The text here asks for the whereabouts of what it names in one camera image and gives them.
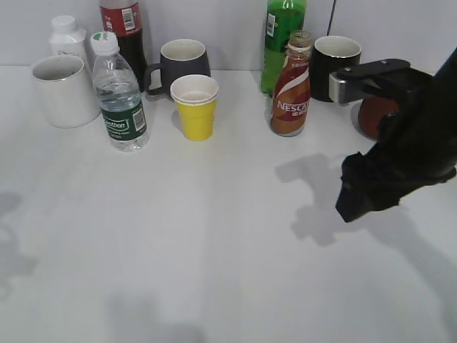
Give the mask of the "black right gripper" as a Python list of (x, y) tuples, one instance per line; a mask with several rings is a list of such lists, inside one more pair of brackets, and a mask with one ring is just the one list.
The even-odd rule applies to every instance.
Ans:
[(346, 223), (456, 177), (456, 70), (409, 74), (413, 81), (388, 87), (399, 111), (383, 120), (375, 146), (343, 160), (336, 210)]

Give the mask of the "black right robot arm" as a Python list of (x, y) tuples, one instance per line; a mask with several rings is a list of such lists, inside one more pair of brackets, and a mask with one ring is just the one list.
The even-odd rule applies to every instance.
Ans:
[(343, 160), (336, 210), (345, 222), (399, 204), (425, 186), (456, 176), (456, 54), (434, 74), (401, 59), (341, 68), (329, 76), (329, 97), (346, 104), (373, 96), (397, 103), (380, 122), (366, 154)]

